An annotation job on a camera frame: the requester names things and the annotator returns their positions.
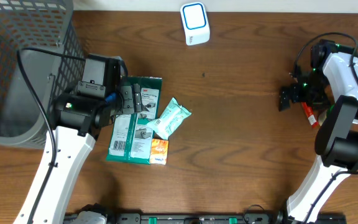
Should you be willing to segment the orange juice carton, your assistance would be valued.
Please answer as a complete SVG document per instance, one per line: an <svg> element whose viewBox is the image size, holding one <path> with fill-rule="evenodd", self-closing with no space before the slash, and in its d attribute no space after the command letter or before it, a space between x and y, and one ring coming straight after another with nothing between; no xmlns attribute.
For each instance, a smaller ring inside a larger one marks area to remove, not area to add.
<svg viewBox="0 0 358 224"><path fill-rule="evenodd" d="M150 149L150 164L165 165L167 163L168 141L153 139Z"/></svg>

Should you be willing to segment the green sponge pack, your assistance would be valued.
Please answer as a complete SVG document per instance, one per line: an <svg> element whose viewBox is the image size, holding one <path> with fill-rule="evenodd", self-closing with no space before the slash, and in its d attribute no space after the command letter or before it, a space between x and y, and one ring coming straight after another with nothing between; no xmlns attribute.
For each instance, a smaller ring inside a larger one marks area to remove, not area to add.
<svg viewBox="0 0 358 224"><path fill-rule="evenodd" d="M129 83L140 85L140 113L117 115L107 161L150 164L150 150L154 131L147 123L157 117L162 79L157 77L129 77Z"/></svg>

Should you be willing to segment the red white packet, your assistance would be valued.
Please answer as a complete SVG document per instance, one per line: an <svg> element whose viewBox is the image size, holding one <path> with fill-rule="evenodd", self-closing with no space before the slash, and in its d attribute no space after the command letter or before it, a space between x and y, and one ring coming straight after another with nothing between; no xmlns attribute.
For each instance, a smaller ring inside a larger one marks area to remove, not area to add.
<svg viewBox="0 0 358 224"><path fill-rule="evenodd" d="M313 113L312 107L308 106L305 102L301 102L303 111L305 112L306 117L308 118L308 122L312 128L316 128L319 126L318 121Z"/></svg>

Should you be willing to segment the teal white snack pouch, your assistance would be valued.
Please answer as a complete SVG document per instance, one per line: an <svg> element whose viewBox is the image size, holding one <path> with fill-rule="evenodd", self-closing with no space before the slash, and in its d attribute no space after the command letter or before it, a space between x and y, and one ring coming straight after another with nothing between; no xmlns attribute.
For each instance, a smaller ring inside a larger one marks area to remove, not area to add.
<svg viewBox="0 0 358 224"><path fill-rule="evenodd" d="M146 126L151 128L160 138L167 140L190 115L190 111L179 105L175 98L172 98L161 116L148 122Z"/></svg>

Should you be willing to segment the green lid jar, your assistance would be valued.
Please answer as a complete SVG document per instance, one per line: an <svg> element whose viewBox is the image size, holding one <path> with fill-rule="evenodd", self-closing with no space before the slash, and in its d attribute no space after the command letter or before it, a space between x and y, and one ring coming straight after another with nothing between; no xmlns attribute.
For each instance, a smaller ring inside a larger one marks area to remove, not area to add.
<svg viewBox="0 0 358 224"><path fill-rule="evenodd" d="M318 116L318 123L320 126L323 125L324 121L326 120L327 118L327 111L323 111L319 114Z"/></svg>

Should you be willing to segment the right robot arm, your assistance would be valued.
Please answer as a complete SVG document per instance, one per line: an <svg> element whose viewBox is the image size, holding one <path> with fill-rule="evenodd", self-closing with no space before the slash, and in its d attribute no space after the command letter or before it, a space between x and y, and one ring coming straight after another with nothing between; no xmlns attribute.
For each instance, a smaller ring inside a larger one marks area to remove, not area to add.
<svg viewBox="0 0 358 224"><path fill-rule="evenodd" d="M296 80L279 92L279 111L301 103L319 118L314 141L316 157L307 176L278 212L275 223L317 223L318 213L334 190L351 175L358 175L358 53L357 47L321 39L311 48L311 68L296 65Z"/></svg>

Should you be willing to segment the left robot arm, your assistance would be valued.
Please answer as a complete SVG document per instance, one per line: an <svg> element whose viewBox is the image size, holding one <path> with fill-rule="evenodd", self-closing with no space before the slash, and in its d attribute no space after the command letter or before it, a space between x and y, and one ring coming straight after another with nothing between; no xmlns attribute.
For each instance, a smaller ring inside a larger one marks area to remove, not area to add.
<svg viewBox="0 0 358 224"><path fill-rule="evenodd" d="M53 105L50 130L39 168L16 223L62 223L80 170L111 116L141 111L140 85L107 94L100 85L90 91L63 93Z"/></svg>

